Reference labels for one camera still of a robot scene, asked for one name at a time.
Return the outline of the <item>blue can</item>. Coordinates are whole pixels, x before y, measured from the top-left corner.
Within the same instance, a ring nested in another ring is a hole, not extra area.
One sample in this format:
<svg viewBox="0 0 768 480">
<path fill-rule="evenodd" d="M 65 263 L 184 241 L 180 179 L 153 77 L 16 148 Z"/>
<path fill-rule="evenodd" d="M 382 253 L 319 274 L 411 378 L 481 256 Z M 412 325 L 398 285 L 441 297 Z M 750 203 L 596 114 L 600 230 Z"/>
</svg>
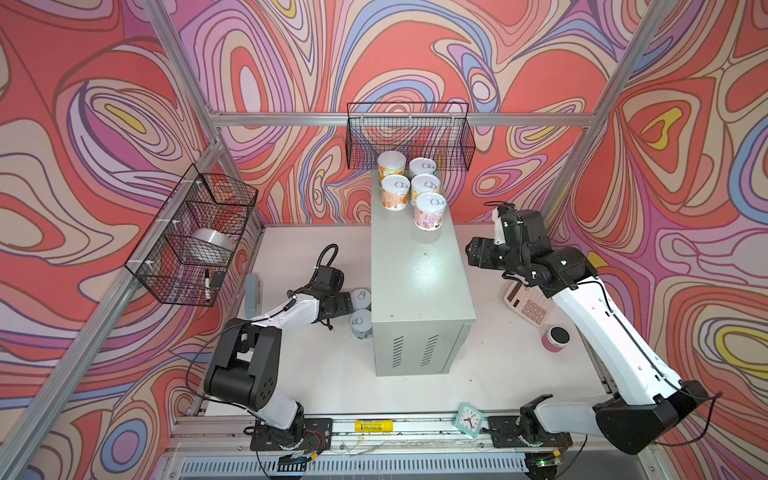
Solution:
<svg viewBox="0 0 768 480">
<path fill-rule="evenodd" d="M 358 339 L 370 338 L 373 334 L 371 311 L 368 309 L 356 310 L 350 317 L 350 328 Z"/>
</svg>

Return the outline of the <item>pink label can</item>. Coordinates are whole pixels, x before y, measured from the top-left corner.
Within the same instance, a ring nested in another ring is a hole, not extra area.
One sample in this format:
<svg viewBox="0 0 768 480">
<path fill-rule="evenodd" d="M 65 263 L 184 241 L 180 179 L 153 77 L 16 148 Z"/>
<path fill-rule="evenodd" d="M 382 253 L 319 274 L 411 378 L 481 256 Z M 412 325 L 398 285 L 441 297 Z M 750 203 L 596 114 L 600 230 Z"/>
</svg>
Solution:
<svg viewBox="0 0 768 480">
<path fill-rule="evenodd" d="M 434 231 L 442 226 L 447 209 L 445 198 L 434 192 L 423 193 L 415 201 L 413 221 L 424 231 Z"/>
<path fill-rule="evenodd" d="M 381 204 L 390 211 L 404 210 L 408 204 L 410 181 L 404 175 L 385 176 L 381 181 Z"/>
</svg>

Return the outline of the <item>orange fruit can plastic lid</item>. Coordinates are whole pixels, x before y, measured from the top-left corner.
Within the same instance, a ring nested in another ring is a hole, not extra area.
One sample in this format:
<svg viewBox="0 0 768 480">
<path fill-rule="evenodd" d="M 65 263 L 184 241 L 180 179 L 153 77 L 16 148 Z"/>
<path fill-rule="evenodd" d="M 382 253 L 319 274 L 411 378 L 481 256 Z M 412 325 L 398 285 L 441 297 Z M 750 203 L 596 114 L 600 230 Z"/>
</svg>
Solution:
<svg viewBox="0 0 768 480">
<path fill-rule="evenodd" d="M 407 164 L 406 156 L 396 150 L 382 152 L 377 157 L 378 178 L 383 180 L 390 175 L 402 175 Z"/>
</svg>

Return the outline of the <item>white brown label can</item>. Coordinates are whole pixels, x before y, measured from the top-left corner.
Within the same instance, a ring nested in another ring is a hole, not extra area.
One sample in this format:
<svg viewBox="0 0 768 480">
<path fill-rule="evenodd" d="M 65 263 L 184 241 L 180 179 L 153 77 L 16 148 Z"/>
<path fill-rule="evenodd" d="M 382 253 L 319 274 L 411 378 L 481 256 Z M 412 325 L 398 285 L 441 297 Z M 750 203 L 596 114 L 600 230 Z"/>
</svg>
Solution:
<svg viewBox="0 0 768 480">
<path fill-rule="evenodd" d="M 413 178 L 422 174 L 432 175 L 436 169 L 437 164 L 434 160 L 426 157 L 417 157 L 408 164 L 408 176 Z"/>
</svg>

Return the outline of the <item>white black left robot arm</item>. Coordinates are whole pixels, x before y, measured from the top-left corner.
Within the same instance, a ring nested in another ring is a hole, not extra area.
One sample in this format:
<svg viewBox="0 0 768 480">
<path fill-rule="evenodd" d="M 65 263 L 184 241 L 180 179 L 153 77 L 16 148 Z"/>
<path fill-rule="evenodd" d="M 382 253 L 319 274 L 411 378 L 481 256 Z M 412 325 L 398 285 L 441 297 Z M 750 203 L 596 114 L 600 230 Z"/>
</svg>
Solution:
<svg viewBox="0 0 768 480">
<path fill-rule="evenodd" d="M 287 300 L 251 320 L 226 323 L 217 342 L 204 393 L 245 408 L 266 428 L 269 441 L 299 445 L 306 435 L 304 409 L 277 388 L 282 340 L 299 329 L 353 312 L 351 294 L 342 290 L 341 270 L 321 265 L 307 285 L 287 293 Z"/>
</svg>

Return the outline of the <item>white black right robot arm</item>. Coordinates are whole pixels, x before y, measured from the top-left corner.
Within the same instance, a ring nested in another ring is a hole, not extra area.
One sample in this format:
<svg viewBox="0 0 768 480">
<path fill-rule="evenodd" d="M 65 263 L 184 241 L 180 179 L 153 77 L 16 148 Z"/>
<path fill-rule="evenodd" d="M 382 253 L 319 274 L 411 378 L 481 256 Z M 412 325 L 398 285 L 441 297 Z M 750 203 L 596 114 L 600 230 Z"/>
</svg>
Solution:
<svg viewBox="0 0 768 480">
<path fill-rule="evenodd" d="M 556 434 L 601 436 L 636 455 L 704 403 L 696 380 L 684 380 L 648 345 L 609 295 L 597 269 L 576 247 L 554 248 L 536 210 L 492 201 L 494 235 L 474 237 L 469 265 L 539 289 L 574 323 L 614 380 L 611 395 L 558 400 L 542 394 L 519 410 L 516 434 L 540 446 Z"/>
</svg>

